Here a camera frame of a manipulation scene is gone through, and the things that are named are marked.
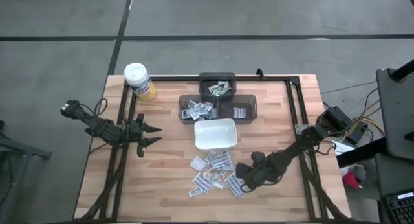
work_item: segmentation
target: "concrete floor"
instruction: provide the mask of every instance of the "concrete floor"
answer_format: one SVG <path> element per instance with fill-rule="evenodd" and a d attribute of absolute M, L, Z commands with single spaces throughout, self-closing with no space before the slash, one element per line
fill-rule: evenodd
<path fill-rule="evenodd" d="M 0 37 L 115 36 L 125 1 L 0 0 Z M 413 32 L 409 0 L 133 0 L 125 34 Z M 376 69 L 412 60 L 413 48 L 414 39 L 123 42 L 114 73 L 122 74 L 131 62 L 144 63 L 151 74 L 253 74 L 262 68 L 267 74 L 316 74 L 325 92 L 374 81 Z M 113 41 L 0 42 L 5 133 L 53 151 L 50 161 L 33 160 L 13 223 L 72 218 L 91 138 L 82 123 L 62 117 L 59 109 L 68 99 L 92 106 L 101 98 L 113 49 Z M 322 97 L 355 117 L 364 102 L 354 105 L 375 87 Z M 373 119 L 382 124 L 380 112 Z M 360 203 L 361 197 L 349 193 L 353 216 L 377 221 L 373 201 Z"/>

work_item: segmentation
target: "keyboard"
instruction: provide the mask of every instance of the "keyboard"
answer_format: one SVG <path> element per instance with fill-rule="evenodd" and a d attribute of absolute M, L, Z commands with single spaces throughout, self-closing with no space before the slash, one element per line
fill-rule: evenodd
<path fill-rule="evenodd" d="M 393 223 L 414 223 L 414 189 L 387 196 L 385 202 Z"/>

